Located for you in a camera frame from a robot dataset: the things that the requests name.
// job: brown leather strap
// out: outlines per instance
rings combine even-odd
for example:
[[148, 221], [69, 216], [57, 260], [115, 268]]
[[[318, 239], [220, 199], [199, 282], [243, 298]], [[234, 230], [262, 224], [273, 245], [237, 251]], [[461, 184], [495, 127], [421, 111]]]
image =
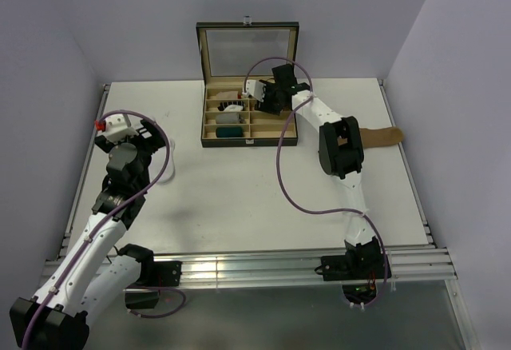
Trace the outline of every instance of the brown leather strap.
[[[403, 132], [395, 126], [384, 129], [361, 128], [360, 136], [362, 137], [362, 146], [364, 149], [397, 145], [405, 138]], [[346, 144], [346, 140], [342, 138], [339, 138], [338, 142], [339, 145]]]

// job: red connector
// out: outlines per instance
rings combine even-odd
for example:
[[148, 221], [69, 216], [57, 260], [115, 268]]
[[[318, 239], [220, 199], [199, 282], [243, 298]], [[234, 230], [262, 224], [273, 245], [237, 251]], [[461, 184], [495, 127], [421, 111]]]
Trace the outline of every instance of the red connector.
[[105, 121], [102, 121], [102, 122], [95, 121], [94, 125], [96, 126], [96, 130], [98, 132], [104, 132], [106, 130], [106, 122]]

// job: black box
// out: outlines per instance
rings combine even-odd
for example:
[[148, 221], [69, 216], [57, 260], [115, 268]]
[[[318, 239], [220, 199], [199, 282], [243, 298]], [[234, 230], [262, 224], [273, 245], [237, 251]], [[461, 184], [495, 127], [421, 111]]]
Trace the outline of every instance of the black box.
[[[204, 108], [200, 141], [204, 148], [236, 146], [277, 146], [284, 122], [290, 110], [274, 116], [255, 110], [257, 100], [241, 96], [243, 81], [250, 68], [267, 57], [287, 57], [295, 60], [298, 45], [298, 22], [198, 22], [197, 39], [204, 77]], [[270, 60], [258, 65], [250, 79], [272, 79], [271, 68], [284, 60]], [[217, 99], [218, 93], [236, 91], [237, 100]], [[243, 124], [216, 124], [218, 109], [225, 102], [239, 101], [244, 110]], [[239, 126], [242, 137], [217, 137], [216, 129]], [[284, 136], [283, 145], [296, 146], [296, 120]]]

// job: white table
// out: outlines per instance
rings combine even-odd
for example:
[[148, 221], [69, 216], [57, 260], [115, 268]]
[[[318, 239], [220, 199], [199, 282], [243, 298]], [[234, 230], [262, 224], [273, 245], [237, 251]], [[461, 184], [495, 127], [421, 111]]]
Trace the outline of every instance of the white table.
[[[376, 79], [317, 79], [314, 85], [318, 97], [342, 115], [356, 116], [361, 127], [391, 126]], [[346, 216], [311, 216], [287, 203], [276, 180], [276, 148], [201, 147], [203, 95], [200, 81], [111, 85], [105, 111], [130, 109], [153, 116], [176, 141], [176, 177], [149, 191], [141, 213], [118, 245], [133, 243], [155, 253], [343, 248]], [[289, 193], [309, 209], [350, 207], [321, 170], [317, 133], [301, 118], [298, 128], [298, 146], [283, 148], [282, 154]], [[94, 148], [71, 245], [101, 191], [107, 161], [107, 155]], [[362, 187], [368, 214], [386, 246], [428, 244], [399, 147], [365, 151]]]

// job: box lid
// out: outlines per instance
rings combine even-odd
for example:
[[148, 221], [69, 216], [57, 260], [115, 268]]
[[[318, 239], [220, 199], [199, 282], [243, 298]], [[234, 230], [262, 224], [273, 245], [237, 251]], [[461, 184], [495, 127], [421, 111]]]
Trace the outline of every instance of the box lid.
[[[241, 83], [263, 58], [296, 57], [298, 22], [198, 22], [196, 31], [206, 84]], [[272, 67], [275, 61], [262, 62], [251, 77], [272, 77]]]

